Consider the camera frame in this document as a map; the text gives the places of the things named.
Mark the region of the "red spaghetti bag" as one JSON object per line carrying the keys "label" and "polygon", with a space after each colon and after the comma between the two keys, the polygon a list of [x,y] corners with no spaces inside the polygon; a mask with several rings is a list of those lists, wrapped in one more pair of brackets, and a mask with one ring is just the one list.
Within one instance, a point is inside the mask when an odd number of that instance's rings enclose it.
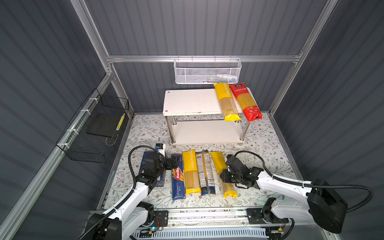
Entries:
{"label": "red spaghetti bag", "polygon": [[247,89],[244,83],[230,85],[230,89],[240,107],[242,108],[242,111],[248,122],[261,120],[263,118],[261,111],[253,98],[253,95]]}

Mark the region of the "yellow spaghetti bag label up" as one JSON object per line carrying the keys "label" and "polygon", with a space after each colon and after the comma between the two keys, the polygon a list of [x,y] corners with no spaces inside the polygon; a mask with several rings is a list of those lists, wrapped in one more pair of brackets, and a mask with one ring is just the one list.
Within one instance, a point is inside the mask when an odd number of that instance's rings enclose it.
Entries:
{"label": "yellow spaghetti bag label up", "polygon": [[[216,168],[218,175],[223,173],[224,170],[228,169],[226,162],[225,162],[225,159],[224,159],[224,155],[222,152],[214,151],[214,152],[210,152],[210,154],[211,154],[211,157],[212,157],[212,160],[214,162],[214,165],[215,165],[215,168]],[[223,192],[225,199],[227,197],[233,197],[233,198],[238,197],[238,194],[235,191],[232,184],[225,183],[221,178],[219,178],[219,181],[220,181],[220,186],[221,186],[221,189],[222,189],[222,192]]]}

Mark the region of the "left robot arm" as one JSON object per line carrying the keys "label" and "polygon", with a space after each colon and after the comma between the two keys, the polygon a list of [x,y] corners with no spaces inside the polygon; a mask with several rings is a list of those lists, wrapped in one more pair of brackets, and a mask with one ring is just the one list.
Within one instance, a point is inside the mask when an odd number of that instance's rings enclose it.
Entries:
{"label": "left robot arm", "polygon": [[[150,149],[145,156],[144,169],[136,176],[131,156],[140,148]],[[166,157],[165,145],[134,147],[128,156],[129,168],[133,177],[133,186],[111,208],[101,214],[93,214],[86,225],[80,240],[134,240],[134,233],[142,228],[140,236],[151,236],[167,226],[168,211],[155,211],[154,205],[144,199],[155,188],[159,176],[172,167],[172,161]]]}

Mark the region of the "clear blue spaghetti bag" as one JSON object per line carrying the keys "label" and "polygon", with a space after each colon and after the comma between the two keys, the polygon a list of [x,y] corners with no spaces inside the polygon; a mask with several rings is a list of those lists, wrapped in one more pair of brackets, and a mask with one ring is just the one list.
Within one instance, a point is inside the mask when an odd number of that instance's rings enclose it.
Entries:
{"label": "clear blue spaghetti bag", "polygon": [[215,194],[215,182],[213,177],[211,155],[207,150],[196,153],[198,173],[202,196]]}

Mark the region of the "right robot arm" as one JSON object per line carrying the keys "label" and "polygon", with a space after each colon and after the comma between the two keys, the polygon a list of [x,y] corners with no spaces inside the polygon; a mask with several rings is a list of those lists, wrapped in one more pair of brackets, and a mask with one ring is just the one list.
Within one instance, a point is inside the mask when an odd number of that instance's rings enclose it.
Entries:
{"label": "right robot arm", "polygon": [[[374,197],[374,191],[361,185],[330,185],[317,179],[314,182],[301,181],[272,174],[262,161],[262,167],[248,168],[235,155],[227,155],[223,170],[218,174],[224,183],[234,184],[240,189],[258,189],[280,193],[291,201],[268,198],[260,209],[248,209],[249,220],[257,223],[286,224],[295,220],[311,221],[322,229],[339,234],[342,232],[347,213],[353,212]],[[359,203],[349,207],[337,193],[338,189],[367,191],[367,196]]]}

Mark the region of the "yellow Pastatime spaghetti bag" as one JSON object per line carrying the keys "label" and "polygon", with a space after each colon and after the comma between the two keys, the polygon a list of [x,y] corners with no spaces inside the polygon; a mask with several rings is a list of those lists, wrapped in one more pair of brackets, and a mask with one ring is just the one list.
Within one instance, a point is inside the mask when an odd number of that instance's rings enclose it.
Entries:
{"label": "yellow Pastatime spaghetti bag", "polygon": [[196,150],[182,152],[186,195],[201,193]]}

